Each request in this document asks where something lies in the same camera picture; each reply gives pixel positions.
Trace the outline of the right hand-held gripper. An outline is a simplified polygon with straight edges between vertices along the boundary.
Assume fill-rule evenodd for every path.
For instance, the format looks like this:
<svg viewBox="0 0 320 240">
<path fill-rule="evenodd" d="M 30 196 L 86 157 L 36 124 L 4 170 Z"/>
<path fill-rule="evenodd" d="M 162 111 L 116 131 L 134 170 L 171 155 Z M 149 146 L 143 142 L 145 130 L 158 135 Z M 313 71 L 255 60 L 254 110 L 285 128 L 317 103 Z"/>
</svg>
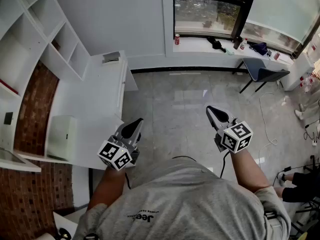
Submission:
<svg viewBox="0 0 320 240">
<path fill-rule="evenodd" d="M 206 107 L 206 115 L 217 131 L 215 142 L 220 152 L 229 150 L 236 154 L 249 146 L 253 131 L 245 121 L 235 123 L 237 118 L 229 110 L 213 105 Z"/>
</svg>

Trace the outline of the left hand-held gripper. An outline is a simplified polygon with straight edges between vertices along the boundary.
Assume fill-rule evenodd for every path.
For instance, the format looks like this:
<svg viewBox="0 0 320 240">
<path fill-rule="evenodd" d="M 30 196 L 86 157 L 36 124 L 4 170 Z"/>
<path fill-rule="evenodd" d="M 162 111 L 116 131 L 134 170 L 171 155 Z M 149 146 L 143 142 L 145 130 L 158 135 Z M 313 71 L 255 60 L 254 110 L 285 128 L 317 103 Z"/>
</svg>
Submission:
<svg viewBox="0 0 320 240">
<path fill-rule="evenodd" d="M 140 155 L 136 146 L 140 140 L 143 119 L 138 118 L 130 123 L 121 124 L 115 132 L 105 140 L 97 155 L 109 168 L 120 171 L 130 165 L 135 165 Z"/>
</svg>

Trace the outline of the dark object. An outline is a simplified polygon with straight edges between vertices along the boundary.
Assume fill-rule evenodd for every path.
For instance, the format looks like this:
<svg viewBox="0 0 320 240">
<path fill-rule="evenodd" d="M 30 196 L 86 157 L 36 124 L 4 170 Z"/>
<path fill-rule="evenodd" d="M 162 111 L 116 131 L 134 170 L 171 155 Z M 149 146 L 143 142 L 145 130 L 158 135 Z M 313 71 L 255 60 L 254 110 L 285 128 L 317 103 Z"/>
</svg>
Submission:
<svg viewBox="0 0 320 240">
<path fill-rule="evenodd" d="M 114 64 L 119 62 L 121 54 L 119 51 L 114 51 L 103 54 L 102 57 L 102 64 Z"/>
</svg>

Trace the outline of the person's left forearm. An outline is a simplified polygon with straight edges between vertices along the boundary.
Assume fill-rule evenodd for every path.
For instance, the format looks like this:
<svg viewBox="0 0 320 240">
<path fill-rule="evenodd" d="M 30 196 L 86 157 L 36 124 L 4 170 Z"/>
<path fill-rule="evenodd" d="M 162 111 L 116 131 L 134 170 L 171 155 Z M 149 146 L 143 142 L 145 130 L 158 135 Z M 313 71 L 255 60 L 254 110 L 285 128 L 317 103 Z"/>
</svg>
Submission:
<svg viewBox="0 0 320 240">
<path fill-rule="evenodd" d="M 90 198 L 87 210 L 89 211 L 99 204 L 107 207 L 112 205 L 123 194 L 125 180 L 126 172 L 124 169 L 117 171 L 107 167 Z"/>
</svg>

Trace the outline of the person's right forearm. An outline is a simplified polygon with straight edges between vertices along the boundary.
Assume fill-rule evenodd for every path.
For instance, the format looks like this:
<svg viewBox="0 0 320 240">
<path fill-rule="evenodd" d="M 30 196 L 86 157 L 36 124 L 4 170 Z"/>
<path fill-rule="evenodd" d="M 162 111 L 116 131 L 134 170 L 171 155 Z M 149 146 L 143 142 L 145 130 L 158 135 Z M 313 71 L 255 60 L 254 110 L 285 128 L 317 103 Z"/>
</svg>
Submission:
<svg viewBox="0 0 320 240">
<path fill-rule="evenodd" d="M 236 179 L 240 186 L 252 193 L 270 186 L 267 177 L 247 149 L 230 154 Z"/>
</svg>

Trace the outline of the white desk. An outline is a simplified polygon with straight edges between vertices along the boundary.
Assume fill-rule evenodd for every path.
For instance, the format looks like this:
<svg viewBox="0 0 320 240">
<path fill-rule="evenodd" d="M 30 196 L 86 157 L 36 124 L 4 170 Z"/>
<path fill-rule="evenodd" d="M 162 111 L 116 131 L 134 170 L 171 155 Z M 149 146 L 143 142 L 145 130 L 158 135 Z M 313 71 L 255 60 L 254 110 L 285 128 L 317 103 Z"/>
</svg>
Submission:
<svg viewBox="0 0 320 240">
<path fill-rule="evenodd" d="M 51 106 L 45 156 L 52 117 L 71 116 L 77 120 L 75 150 L 71 165 L 104 170 L 97 153 L 104 141 L 123 123 L 123 99 L 126 91 L 138 89 L 124 50 L 118 63 L 102 64 L 103 54 L 90 57 L 81 81 L 60 80 Z"/>
</svg>

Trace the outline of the blue chair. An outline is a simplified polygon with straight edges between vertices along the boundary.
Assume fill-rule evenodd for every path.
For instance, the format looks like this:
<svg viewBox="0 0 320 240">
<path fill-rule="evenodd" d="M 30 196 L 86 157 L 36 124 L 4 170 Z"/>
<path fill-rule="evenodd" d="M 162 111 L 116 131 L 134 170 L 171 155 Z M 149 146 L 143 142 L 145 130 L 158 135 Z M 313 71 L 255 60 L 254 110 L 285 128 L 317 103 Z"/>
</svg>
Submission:
<svg viewBox="0 0 320 240">
<path fill-rule="evenodd" d="M 281 69 L 281 70 L 272 70 L 265 67 L 264 62 L 258 58 L 243 58 L 236 69 L 232 71 L 234 75 L 241 66 L 245 66 L 248 74 L 250 75 L 250 81 L 242 88 L 239 92 L 240 94 L 252 83 L 262 83 L 255 92 L 259 91 L 266 83 L 276 82 L 281 78 L 287 76 L 290 71 Z"/>
</svg>

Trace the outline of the white box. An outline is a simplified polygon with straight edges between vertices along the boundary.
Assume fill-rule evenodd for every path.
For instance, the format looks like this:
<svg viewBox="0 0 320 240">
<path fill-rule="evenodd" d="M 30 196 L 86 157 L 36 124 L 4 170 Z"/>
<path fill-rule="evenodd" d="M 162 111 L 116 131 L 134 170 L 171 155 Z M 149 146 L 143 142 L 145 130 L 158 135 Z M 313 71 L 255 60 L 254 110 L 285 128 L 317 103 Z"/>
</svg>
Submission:
<svg viewBox="0 0 320 240">
<path fill-rule="evenodd" d="M 51 118 L 47 141 L 47 156 L 70 161 L 75 153 L 77 120 L 72 116 Z"/>
</svg>

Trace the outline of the black pouch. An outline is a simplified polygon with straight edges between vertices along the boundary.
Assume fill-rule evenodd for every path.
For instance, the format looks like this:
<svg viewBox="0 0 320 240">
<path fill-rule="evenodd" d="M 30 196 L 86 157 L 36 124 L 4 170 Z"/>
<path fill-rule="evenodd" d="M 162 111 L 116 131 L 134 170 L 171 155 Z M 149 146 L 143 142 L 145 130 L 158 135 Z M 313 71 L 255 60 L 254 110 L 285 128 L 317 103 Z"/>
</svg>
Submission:
<svg viewBox="0 0 320 240">
<path fill-rule="evenodd" d="M 207 41 L 212 45 L 212 48 L 215 50 L 221 50 L 222 52 L 226 53 L 226 49 L 222 46 L 221 42 L 216 40 L 213 36 L 207 36 Z"/>
</svg>

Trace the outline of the purple bag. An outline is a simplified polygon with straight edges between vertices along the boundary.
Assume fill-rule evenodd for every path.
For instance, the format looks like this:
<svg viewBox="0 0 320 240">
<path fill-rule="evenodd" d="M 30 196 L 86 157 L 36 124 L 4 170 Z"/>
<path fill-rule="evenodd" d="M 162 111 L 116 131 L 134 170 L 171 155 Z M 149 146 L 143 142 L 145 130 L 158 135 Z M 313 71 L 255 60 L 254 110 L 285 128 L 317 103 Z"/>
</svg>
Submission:
<svg viewBox="0 0 320 240">
<path fill-rule="evenodd" d="M 262 56 L 268 53 L 267 44 L 265 42 L 251 44 L 249 48 Z"/>
</svg>

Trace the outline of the grey T-shirt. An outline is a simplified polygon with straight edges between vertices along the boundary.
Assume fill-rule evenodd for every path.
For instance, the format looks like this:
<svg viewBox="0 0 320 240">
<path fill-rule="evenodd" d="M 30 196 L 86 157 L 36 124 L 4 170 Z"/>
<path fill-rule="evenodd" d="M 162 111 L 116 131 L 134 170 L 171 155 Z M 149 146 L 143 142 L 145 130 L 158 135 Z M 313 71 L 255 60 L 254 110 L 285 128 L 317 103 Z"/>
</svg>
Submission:
<svg viewBox="0 0 320 240">
<path fill-rule="evenodd" d="M 177 158 L 149 168 L 112 205 L 79 219 L 74 240 L 288 240 L 291 220 L 273 187 L 255 193 Z"/>
</svg>

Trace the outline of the white cabinet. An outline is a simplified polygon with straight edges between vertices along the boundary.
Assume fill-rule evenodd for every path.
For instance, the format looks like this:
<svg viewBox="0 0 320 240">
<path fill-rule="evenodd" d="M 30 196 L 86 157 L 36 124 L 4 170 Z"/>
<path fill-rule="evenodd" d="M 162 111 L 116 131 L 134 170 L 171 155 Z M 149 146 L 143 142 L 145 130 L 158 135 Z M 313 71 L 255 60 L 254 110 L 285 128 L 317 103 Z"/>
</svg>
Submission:
<svg viewBox="0 0 320 240">
<path fill-rule="evenodd" d="M 302 80 L 308 77 L 315 69 L 315 65 L 308 57 L 307 53 L 303 52 L 289 67 L 288 75 L 281 79 L 283 90 L 286 92 L 293 91 L 298 87 Z"/>
</svg>

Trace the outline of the black-framed window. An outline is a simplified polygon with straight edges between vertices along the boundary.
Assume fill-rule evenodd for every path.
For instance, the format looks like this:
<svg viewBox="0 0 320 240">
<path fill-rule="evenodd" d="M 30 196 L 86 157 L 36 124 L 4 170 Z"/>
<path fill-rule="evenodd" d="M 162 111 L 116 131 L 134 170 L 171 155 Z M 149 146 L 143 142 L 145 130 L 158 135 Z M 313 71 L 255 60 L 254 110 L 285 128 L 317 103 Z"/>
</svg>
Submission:
<svg viewBox="0 0 320 240">
<path fill-rule="evenodd" d="M 174 30 L 184 36 L 237 36 L 289 54 L 320 32 L 320 0 L 173 0 Z"/>
</svg>

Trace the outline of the white shelf unit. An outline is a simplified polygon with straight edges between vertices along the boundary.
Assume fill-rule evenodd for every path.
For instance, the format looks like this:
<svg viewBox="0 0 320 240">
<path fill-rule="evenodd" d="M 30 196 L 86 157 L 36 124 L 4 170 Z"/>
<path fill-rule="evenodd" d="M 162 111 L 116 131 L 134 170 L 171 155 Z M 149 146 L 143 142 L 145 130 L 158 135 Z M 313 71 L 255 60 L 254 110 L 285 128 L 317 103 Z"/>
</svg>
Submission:
<svg viewBox="0 0 320 240">
<path fill-rule="evenodd" d="M 39 173 L 14 151 L 18 114 L 38 62 L 61 81 L 84 79 L 90 55 L 57 0 L 0 0 L 0 168 Z M 11 125 L 4 125 L 13 112 Z"/>
</svg>

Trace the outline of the black wall switch plate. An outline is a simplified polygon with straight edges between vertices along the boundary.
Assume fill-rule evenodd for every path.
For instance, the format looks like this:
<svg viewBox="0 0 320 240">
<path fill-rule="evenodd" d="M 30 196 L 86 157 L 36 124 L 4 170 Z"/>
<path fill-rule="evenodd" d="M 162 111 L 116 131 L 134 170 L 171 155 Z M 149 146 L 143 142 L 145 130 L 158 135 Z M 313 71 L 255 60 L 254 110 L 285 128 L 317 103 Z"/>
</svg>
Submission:
<svg viewBox="0 0 320 240">
<path fill-rule="evenodd" d="M 14 117 L 14 113 L 13 112 L 6 112 L 5 116 L 4 116 L 3 124 L 10 126 L 12 124 L 13 117 Z"/>
</svg>

